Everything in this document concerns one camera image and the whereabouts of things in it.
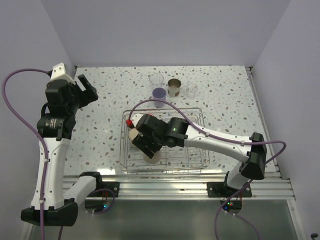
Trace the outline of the steel cup with cork band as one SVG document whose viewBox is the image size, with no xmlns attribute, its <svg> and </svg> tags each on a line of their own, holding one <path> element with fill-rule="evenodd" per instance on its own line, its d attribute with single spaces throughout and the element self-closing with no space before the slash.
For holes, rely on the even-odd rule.
<svg viewBox="0 0 320 240">
<path fill-rule="evenodd" d="M 136 130 L 135 128 L 130 129 L 129 132 L 128 132 L 129 143 L 133 148 L 136 148 L 136 146 L 133 144 L 133 140 L 138 135 L 139 135 L 139 131 Z"/>
</svg>

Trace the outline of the tall beige cup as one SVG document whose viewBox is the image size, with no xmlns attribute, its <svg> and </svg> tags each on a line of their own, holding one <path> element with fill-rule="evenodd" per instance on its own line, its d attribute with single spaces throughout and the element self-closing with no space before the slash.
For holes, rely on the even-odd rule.
<svg viewBox="0 0 320 240">
<path fill-rule="evenodd" d="M 148 164 L 156 164 L 161 160 L 162 153 L 160 151 L 156 152 L 153 157 L 148 157 L 146 154 L 142 154 L 143 160 Z"/>
</svg>

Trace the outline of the purple plastic cup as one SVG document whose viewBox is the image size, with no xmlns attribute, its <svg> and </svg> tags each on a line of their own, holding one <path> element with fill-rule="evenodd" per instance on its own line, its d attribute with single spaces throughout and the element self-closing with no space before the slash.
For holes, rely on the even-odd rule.
<svg viewBox="0 0 320 240">
<path fill-rule="evenodd" d="M 162 108 L 165 103 L 164 102 L 160 102 L 158 100 L 161 100 L 161 101 L 165 101 L 166 100 L 166 96 L 167 96 L 167 92 L 164 88 L 162 87 L 157 87 L 155 89 L 153 89 L 152 91 L 152 98 L 156 101 L 154 101 L 154 106 L 156 108 Z"/>
</svg>

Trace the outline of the large clear glass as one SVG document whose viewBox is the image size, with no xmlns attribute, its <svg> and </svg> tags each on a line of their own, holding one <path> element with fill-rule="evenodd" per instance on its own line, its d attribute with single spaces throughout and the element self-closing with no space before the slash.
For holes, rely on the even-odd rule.
<svg viewBox="0 0 320 240">
<path fill-rule="evenodd" d="M 152 89 L 161 88 L 163 86 L 164 77 L 160 73 L 153 73 L 149 76 L 149 83 Z"/>
</svg>

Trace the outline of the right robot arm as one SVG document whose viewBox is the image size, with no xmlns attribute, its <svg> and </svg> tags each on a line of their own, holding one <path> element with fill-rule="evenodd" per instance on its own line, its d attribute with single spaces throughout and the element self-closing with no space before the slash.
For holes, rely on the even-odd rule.
<svg viewBox="0 0 320 240">
<path fill-rule="evenodd" d="M 129 119 L 127 125 L 138 132 L 132 144 L 149 158 L 162 147 L 181 147 L 208 150 L 237 160 L 237 165 L 226 173 L 224 181 L 212 188 L 220 197 L 235 196 L 248 181 L 265 177 L 267 148 L 260 133 L 229 135 L 184 118 L 173 117 L 165 122 L 153 115 L 139 113 Z"/>
</svg>

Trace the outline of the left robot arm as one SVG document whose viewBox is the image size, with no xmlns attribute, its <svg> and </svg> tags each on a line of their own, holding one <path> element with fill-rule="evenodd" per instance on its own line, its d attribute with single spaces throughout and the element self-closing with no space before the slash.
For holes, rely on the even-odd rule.
<svg viewBox="0 0 320 240">
<path fill-rule="evenodd" d="M 66 155 L 76 125 L 76 113 L 99 98 L 97 90 L 83 74 L 77 78 L 84 90 L 65 79 L 55 79 L 46 85 L 47 102 L 37 122 L 40 136 L 38 179 L 30 207 L 21 212 L 24 222 L 37 226 L 71 227 L 86 197 L 103 193 L 102 176 L 96 171 L 81 173 L 67 192 L 63 190 Z"/>
</svg>

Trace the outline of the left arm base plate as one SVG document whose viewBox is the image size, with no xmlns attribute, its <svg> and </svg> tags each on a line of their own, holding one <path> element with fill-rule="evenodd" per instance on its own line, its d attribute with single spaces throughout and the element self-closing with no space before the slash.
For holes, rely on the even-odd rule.
<svg viewBox="0 0 320 240">
<path fill-rule="evenodd" d="M 93 198 L 117 198 L 119 196 L 120 183 L 118 181 L 103 182 L 98 190 L 90 192 L 86 197 Z"/>
</svg>

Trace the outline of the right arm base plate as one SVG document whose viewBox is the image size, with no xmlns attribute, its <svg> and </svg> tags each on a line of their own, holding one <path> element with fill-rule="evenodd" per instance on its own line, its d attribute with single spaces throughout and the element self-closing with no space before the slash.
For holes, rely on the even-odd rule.
<svg viewBox="0 0 320 240">
<path fill-rule="evenodd" d="M 209 198 L 229 198 L 235 194 L 238 189 L 227 186 L 224 182 L 207 182 L 207 195 Z M 251 198 L 253 196 L 250 186 L 247 186 L 242 192 L 235 195 L 236 197 Z"/>
</svg>

